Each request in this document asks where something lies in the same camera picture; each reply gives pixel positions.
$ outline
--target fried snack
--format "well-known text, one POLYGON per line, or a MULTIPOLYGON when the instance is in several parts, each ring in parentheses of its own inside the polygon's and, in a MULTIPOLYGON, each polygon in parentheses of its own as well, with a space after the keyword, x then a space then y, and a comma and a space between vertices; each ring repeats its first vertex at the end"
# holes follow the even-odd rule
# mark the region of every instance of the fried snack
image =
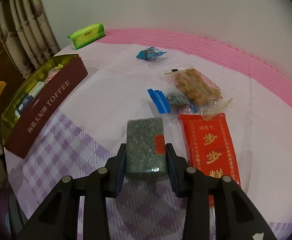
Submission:
POLYGON ((221 97, 220 88, 194 68, 172 73, 175 86, 197 105, 213 101, 221 97))

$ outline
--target gray speckled block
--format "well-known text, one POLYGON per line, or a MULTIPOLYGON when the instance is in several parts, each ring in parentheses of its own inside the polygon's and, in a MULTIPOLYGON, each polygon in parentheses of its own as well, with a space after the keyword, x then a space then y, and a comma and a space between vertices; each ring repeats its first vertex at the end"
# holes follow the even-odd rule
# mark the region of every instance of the gray speckled block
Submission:
POLYGON ((166 153, 159 154, 155 146, 156 136, 163 134, 161 117, 127 122, 126 176, 129 179, 166 178, 166 153))

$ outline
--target candy wrapper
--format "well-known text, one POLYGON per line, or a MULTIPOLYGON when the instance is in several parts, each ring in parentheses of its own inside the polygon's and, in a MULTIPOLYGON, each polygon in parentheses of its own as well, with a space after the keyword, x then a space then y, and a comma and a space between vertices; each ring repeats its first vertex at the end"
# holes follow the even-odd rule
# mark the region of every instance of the candy wrapper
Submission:
POLYGON ((225 114, 209 121, 200 115, 180 114, 190 165, 205 175, 220 178, 229 175, 240 186, 236 155, 225 114))
POLYGON ((161 180, 167 176, 162 118, 129 120, 126 176, 133 180, 161 180))
POLYGON ((190 100, 205 120, 221 112, 231 101, 222 98, 220 88, 194 68, 165 73, 165 75, 168 81, 190 100))
POLYGON ((144 60, 152 60, 152 59, 156 59, 159 56, 162 56, 165 53, 167 52, 160 51, 156 47, 150 47, 148 49, 141 50, 137 54, 136 58, 141 58, 144 60))
POLYGON ((59 72, 59 70, 61 70, 63 67, 62 64, 58 64, 57 67, 52 68, 51 70, 49 70, 48 72, 48 76, 45 80, 45 85, 59 72))

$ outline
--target green tissue pack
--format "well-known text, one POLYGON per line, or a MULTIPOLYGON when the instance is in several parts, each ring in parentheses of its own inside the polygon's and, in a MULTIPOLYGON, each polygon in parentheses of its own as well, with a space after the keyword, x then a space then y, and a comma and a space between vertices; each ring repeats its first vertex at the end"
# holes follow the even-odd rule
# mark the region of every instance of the green tissue pack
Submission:
POLYGON ((70 34, 68 38, 71 38, 75 49, 80 49, 104 36, 103 24, 96 23, 70 34))

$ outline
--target clear plastic bag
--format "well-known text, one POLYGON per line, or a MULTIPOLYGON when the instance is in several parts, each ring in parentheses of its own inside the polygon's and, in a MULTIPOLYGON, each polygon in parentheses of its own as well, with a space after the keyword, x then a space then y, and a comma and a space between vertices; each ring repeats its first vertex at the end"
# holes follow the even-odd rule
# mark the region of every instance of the clear plastic bag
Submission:
POLYGON ((171 112, 175 114, 196 114, 197 108, 180 90, 175 87, 164 90, 164 95, 168 101, 171 112))
POLYGON ((165 75, 168 82, 172 83, 189 99, 191 105, 205 120, 220 113, 232 100, 232 98, 223 98, 221 89, 194 68, 165 73, 165 75))

